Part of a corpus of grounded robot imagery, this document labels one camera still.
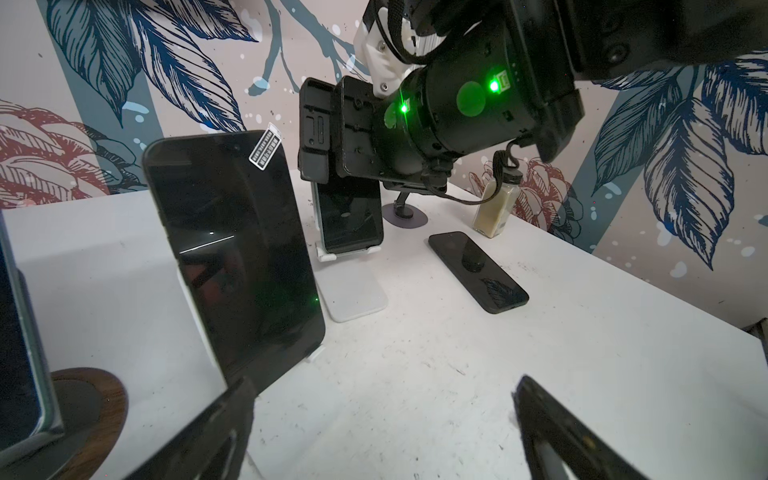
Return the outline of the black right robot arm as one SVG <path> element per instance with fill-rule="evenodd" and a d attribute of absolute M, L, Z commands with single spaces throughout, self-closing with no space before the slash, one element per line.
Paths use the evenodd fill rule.
<path fill-rule="evenodd" d="M 304 180 L 444 191 L 495 145 L 567 146 L 577 81 L 727 60 L 767 43 L 763 1 L 371 1 L 356 53 L 369 81 L 300 91 Z"/>

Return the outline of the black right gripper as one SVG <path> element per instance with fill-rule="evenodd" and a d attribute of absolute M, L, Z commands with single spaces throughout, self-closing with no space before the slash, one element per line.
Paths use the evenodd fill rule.
<path fill-rule="evenodd" d="M 305 181 L 327 184 L 341 178 L 374 180 L 392 191 L 420 190 L 420 154 L 409 140 L 393 100 L 373 94 L 372 85 L 351 76 L 332 84 L 307 78 L 299 92 L 298 169 Z"/>

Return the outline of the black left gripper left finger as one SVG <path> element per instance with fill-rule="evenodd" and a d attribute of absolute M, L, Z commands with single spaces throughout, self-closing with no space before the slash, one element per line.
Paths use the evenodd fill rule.
<path fill-rule="evenodd" d="M 256 390 L 242 378 L 130 479 L 237 479 L 252 430 Z"/>

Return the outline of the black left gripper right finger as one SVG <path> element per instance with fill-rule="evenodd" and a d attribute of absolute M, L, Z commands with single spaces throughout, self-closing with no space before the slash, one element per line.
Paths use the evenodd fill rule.
<path fill-rule="evenodd" d="M 512 398 L 533 479 L 645 477 L 532 377 L 521 377 Z"/>

